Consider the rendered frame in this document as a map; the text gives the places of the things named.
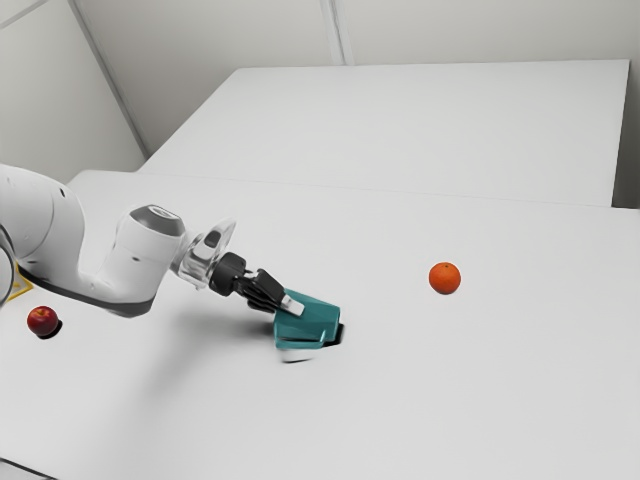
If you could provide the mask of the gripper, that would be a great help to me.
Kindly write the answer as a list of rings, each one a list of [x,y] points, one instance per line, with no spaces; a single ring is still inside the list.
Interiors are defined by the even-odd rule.
[[[274,313],[282,310],[294,316],[304,313],[304,305],[285,292],[284,287],[266,270],[258,269],[254,279],[249,277],[246,260],[233,252],[225,253],[214,265],[209,288],[223,297],[232,293],[248,297],[256,294],[256,309]]]

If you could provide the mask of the red apple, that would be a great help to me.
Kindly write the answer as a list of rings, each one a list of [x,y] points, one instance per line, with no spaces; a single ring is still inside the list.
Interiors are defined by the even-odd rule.
[[[33,308],[27,315],[27,326],[36,336],[48,336],[59,326],[59,317],[54,309],[48,306]]]

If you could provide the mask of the orange fruit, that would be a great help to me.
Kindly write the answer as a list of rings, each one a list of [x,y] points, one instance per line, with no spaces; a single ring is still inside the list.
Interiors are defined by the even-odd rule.
[[[461,284],[461,273],[451,262],[439,262],[431,267],[428,274],[431,288],[439,294],[454,293]]]

